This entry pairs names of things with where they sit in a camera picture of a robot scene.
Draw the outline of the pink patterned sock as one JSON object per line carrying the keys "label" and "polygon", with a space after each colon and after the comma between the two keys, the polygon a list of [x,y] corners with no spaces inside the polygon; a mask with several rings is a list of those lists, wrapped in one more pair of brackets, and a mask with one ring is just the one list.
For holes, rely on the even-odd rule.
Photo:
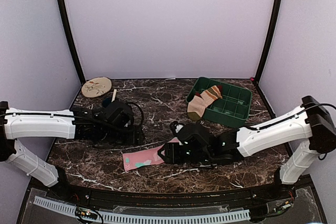
{"label": "pink patterned sock", "polygon": [[162,147],[163,145],[160,145],[158,147],[150,148],[147,150],[122,154],[124,171],[128,172],[130,170],[134,170],[143,166],[163,164],[163,159],[161,159],[157,153],[158,150]]}

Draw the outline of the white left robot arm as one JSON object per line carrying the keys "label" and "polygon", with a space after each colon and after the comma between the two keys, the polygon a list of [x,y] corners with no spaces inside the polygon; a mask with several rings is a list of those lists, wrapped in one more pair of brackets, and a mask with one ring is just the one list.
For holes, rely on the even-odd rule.
{"label": "white left robot arm", "polygon": [[69,201],[74,197],[74,189],[68,185],[65,171],[40,159],[19,139],[55,137],[138,146],[144,139],[144,114],[140,114],[140,122],[135,124],[132,106],[133,102],[113,101],[97,110],[77,108],[47,112],[10,108],[8,102],[2,101],[1,161],[16,166],[27,176],[53,188],[61,200]]}

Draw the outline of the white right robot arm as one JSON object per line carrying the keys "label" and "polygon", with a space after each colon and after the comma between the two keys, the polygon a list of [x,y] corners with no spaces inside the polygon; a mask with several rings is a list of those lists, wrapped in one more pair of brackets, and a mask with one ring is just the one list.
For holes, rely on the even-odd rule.
{"label": "white right robot arm", "polygon": [[202,163],[229,165],[265,149],[301,140],[288,161],[275,172],[268,188],[273,200],[280,199],[302,173],[321,155],[335,150],[335,124],[327,103],[308,95],[292,111],[265,123],[243,126],[214,136],[198,123],[171,123],[177,142],[167,142],[158,156],[167,164]]}

